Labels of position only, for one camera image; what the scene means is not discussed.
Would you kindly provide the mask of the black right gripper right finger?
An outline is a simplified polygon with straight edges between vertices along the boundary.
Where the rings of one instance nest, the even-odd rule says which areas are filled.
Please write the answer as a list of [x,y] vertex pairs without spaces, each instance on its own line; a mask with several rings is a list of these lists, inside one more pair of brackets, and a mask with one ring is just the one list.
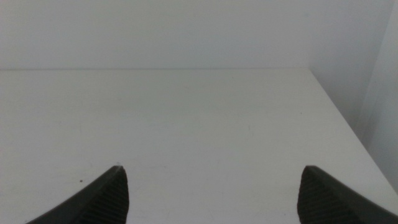
[[297,213],[301,223],[397,224],[397,215],[368,200],[317,166],[305,166]]

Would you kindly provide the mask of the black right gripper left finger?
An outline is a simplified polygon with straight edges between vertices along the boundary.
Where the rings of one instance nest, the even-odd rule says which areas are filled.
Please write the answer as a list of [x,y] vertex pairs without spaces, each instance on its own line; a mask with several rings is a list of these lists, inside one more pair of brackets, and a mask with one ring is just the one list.
[[84,189],[28,224],[126,223],[129,190],[123,166],[113,166]]

